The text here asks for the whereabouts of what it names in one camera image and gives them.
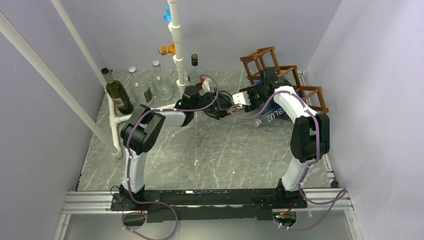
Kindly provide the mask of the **clear bottle green label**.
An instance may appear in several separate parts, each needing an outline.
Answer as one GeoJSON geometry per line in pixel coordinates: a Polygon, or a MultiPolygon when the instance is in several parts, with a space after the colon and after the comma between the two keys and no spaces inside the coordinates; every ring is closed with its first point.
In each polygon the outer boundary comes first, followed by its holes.
{"type": "Polygon", "coordinates": [[[156,96],[159,100],[169,100],[173,97],[173,90],[162,71],[161,63],[159,60],[152,62],[155,77],[153,79],[153,85],[155,87],[156,96]]]}

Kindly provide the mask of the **clear bottle white cap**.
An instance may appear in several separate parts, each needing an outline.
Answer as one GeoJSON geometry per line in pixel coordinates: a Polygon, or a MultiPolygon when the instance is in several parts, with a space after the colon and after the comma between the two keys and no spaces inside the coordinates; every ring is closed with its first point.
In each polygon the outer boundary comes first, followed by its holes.
{"type": "Polygon", "coordinates": [[[146,82],[142,82],[139,78],[137,78],[137,69],[135,66],[130,66],[128,68],[128,72],[129,88],[134,97],[135,104],[146,106],[152,105],[155,98],[150,85],[146,82]]]}

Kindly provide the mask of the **green wine bottle silver foil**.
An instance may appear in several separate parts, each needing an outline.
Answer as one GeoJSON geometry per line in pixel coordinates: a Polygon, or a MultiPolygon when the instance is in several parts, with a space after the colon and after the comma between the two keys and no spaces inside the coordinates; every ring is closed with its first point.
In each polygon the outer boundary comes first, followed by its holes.
{"type": "Polygon", "coordinates": [[[123,84],[113,78],[112,70],[104,67],[101,69],[101,73],[106,81],[105,90],[118,111],[123,115],[131,114],[134,111],[134,106],[123,84]]]}

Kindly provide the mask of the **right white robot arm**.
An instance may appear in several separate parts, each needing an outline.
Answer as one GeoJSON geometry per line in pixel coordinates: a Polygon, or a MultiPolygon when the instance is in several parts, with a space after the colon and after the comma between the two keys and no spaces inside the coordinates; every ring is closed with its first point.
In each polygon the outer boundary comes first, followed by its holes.
{"type": "Polygon", "coordinates": [[[232,98],[245,112],[264,110],[274,102],[293,122],[292,160],[280,179],[283,189],[275,194],[276,203],[287,208],[295,201],[293,191],[300,189],[308,170],[330,150],[330,119],[327,114],[318,113],[307,105],[295,87],[285,77],[278,77],[273,68],[267,67],[259,75],[258,83],[240,89],[232,98]]]}

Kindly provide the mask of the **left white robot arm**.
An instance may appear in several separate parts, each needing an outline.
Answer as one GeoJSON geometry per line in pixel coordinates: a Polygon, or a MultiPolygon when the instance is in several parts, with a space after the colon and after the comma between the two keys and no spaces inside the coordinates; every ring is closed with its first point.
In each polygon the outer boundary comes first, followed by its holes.
{"type": "Polygon", "coordinates": [[[229,95],[222,96],[218,88],[200,94],[197,87],[185,88],[182,97],[169,108],[137,106],[120,132],[126,152],[125,174],[119,186],[124,204],[131,210],[139,209],[144,203],[144,172],[148,152],[157,142],[163,128],[185,127],[195,112],[214,114],[221,100],[230,101],[229,95]]]}

